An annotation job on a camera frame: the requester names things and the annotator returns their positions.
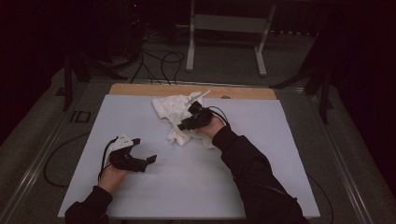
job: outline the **white cloth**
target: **white cloth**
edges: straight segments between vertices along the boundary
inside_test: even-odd
[[[193,92],[190,96],[185,95],[172,95],[164,98],[156,98],[152,100],[152,105],[160,119],[168,119],[172,124],[173,130],[168,134],[166,140],[171,143],[175,140],[182,147],[191,138],[202,139],[205,148],[213,148],[212,140],[205,134],[197,133],[195,130],[183,130],[181,131],[177,125],[181,123],[183,119],[189,118],[191,113],[188,111],[190,105],[186,103],[194,96],[200,94],[200,92]],[[198,98],[200,104],[203,103],[203,97]]]

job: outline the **person's left hand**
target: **person's left hand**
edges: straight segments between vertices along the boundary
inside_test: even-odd
[[[108,167],[102,172],[98,187],[104,189],[110,194],[113,194],[119,187],[124,177],[131,172],[127,170],[119,170],[111,165],[109,161],[107,162],[106,166]]]

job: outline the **hand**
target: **hand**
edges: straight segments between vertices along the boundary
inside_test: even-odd
[[[224,127],[224,121],[217,116],[213,116],[210,123],[202,128],[196,129],[198,133],[204,133],[210,138],[213,138],[220,129]]]
[[[98,187],[104,189],[110,194],[113,194],[119,187],[124,177],[131,172],[126,170],[119,170],[111,165],[109,162],[107,162],[106,167],[107,168],[102,172]]]

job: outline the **floor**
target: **floor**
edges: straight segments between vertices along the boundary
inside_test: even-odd
[[[315,41],[301,35],[270,35],[263,52],[268,77],[260,77],[252,43],[230,43],[230,38],[224,40],[224,36],[222,41],[214,41],[207,34],[201,35],[192,72],[185,71],[185,59],[178,68],[177,61],[187,54],[185,38],[163,41],[160,35],[151,36],[142,47],[146,67],[141,67],[134,83],[168,84],[164,78],[167,77],[171,84],[176,81],[178,85],[200,83],[266,88],[294,76]],[[165,58],[175,63],[164,63],[162,67],[162,62],[153,56],[164,57],[166,52],[163,50],[180,52],[178,56],[174,53]],[[120,75],[128,77],[122,82],[131,82],[138,66],[139,63],[135,63],[120,71]],[[62,75],[63,70],[53,77],[51,88],[0,148],[0,202],[3,207],[0,223],[64,223],[57,214],[67,184],[78,164],[103,97],[111,85],[120,80],[108,78],[92,69],[89,83],[74,80],[73,104],[63,111],[64,98],[55,96],[63,86]],[[276,91],[276,97],[285,110],[321,213],[321,217],[312,218],[310,222],[396,223],[395,199],[374,166],[338,98],[336,88],[331,88],[332,109],[328,110],[329,124],[326,125],[318,116],[317,98],[305,96],[302,92],[305,82],[301,80]],[[87,122],[76,122],[72,119],[74,111],[91,113],[91,117]]]

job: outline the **wooden edge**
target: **wooden edge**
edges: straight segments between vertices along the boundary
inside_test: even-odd
[[[145,96],[168,96],[190,95],[192,92],[210,91],[207,98],[232,98],[253,100],[276,100],[276,95],[271,89],[248,88],[248,87],[219,87],[219,86],[196,86],[196,85],[150,85],[150,84],[114,84],[109,94],[113,95],[145,95]]]

